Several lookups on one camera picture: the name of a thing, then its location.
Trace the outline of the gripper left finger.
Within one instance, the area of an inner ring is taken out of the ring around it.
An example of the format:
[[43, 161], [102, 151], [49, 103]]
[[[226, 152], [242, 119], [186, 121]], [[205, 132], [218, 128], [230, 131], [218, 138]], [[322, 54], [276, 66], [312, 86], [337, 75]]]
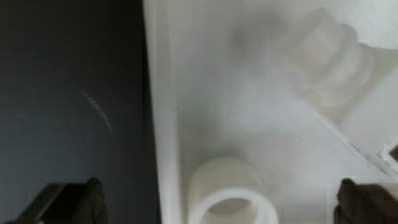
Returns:
[[86, 183], [49, 184], [15, 224], [109, 224], [100, 179], [91, 178]]

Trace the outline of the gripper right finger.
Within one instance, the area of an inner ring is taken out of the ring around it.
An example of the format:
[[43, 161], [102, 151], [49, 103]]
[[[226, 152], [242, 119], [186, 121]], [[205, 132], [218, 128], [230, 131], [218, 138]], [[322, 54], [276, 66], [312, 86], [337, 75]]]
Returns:
[[342, 180], [335, 224], [398, 224], [398, 183]]

